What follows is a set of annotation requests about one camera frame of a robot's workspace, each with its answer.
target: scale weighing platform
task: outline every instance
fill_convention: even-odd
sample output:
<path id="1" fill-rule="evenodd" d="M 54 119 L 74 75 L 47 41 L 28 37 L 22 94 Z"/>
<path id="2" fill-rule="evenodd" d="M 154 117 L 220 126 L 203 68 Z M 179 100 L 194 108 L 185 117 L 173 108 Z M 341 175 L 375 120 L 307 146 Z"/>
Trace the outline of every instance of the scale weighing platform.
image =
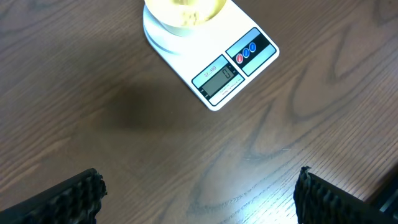
<path id="1" fill-rule="evenodd" d="M 279 56 L 279 48 L 232 1 L 213 19 L 203 30 L 180 37 L 165 30 L 147 6 L 143 16 L 151 46 L 210 110 L 217 111 Z"/>

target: food in bowl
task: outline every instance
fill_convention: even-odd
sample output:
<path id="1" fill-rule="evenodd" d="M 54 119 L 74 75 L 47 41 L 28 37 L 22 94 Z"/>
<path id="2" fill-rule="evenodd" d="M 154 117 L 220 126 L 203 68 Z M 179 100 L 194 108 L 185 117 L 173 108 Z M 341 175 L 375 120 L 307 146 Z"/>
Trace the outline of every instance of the food in bowl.
<path id="1" fill-rule="evenodd" d="M 150 12 L 164 24 L 194 27 L 217 15 L 226 0 L 146 0 Z"/>

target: digital scale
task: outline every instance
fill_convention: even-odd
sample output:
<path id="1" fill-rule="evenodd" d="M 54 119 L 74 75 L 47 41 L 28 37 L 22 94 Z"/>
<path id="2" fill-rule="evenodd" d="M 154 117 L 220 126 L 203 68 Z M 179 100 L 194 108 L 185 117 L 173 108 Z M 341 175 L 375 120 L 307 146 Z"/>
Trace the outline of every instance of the digital scale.
<path id="1" fill-rule="evenodd" d="M 279 48 L 234 2 L 227 1 L 199 32 L 180 37 L 144 7 L 144 32 L 153 48 L 212 111 L 253 81 Z"/>

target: black textured object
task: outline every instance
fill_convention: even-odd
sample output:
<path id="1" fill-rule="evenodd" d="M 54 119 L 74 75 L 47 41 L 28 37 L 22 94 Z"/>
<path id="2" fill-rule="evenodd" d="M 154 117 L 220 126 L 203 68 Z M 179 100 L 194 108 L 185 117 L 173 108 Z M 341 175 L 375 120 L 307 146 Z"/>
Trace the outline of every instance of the black textured object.
<path id="1" fill-rule="evenodd" d="M 299 224 L 396 223 L 378 209 L 331 185 L 303 167 L 295 186 L 294 202 Z"/>
<path id="2" fill-rule="evenodd" d="M 1 224 L 94 224 L 107 194 L 102 175 L 88 169 L 0 212 Z"/>

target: yellow bowl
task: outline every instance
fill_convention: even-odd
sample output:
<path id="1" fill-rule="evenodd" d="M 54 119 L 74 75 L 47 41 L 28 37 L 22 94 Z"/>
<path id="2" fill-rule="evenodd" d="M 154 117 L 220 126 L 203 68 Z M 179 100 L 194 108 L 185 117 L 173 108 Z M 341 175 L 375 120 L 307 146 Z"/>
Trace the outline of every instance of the yellow bowl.
<path id="1" fill-rule="evenodd" d="M 185 36 L 214 18 L 228 0 L 145 0 L 150 13 L 171 33 Z"/>

